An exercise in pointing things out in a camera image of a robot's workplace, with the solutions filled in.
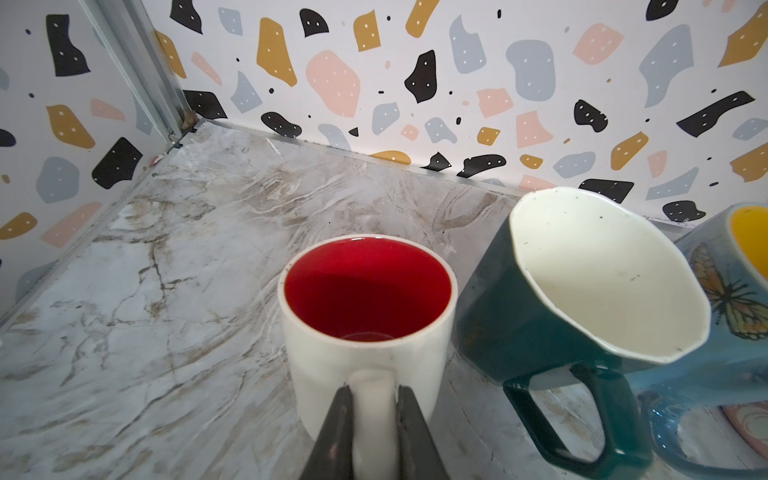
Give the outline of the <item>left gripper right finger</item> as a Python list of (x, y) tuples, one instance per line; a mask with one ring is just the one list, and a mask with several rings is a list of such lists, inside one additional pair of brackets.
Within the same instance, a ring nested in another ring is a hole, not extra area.
[(400, 385), (397, 393), (396, 426), (401, 480), (449, 480), (414, 391)]

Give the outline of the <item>white mug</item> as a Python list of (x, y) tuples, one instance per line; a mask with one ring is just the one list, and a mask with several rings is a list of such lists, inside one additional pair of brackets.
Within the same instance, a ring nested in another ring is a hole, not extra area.
[(353, 397), (358, 479), (394, 479), (400, 386), (430, 418), (455, 318), (458, 284), (432, 250), (380, 234), (325, 240), (297, 254), (277, 286), (298, 417), (313, 440), (338, 389)]

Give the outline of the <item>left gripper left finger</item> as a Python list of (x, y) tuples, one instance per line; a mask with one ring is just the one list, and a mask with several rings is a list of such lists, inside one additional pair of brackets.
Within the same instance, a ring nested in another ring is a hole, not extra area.
[(348, 385), (333, 398), (300, 480), (352, 480), (354, 403)]

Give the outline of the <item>light blue butterfly mug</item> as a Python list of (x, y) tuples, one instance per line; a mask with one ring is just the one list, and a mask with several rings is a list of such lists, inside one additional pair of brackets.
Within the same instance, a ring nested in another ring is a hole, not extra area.
[(710, 333), (695, 351), (629, 376), (654, 453), (694, 479), (764, 479), (765, 468), (693, 462), (680, 444), (684, 415), (697, 407), (767, 398), (767, 207), (740, 203), (676, 240), (710, 305)]

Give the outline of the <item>dark green mug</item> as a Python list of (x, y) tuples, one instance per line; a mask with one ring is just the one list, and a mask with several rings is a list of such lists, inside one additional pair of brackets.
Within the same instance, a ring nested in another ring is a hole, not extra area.
[[(525, 194), (502, 223), (459, 296), (453, 340), (503, 388), (548, 463), (637, 479), (653, 455), (627, 378), (709, 334), (709, 302), (669, 238), (603, 195), (556, 187)], [(594, 460), (568, 450), (532, 397), (576, 383), (604, 432)]]

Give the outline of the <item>pink patterned mug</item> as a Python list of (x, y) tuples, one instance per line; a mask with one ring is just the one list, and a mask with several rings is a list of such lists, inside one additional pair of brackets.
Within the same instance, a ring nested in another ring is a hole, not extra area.
[(767, 459), (767, 402), (727, 405), (721, 409), (742, 438)]

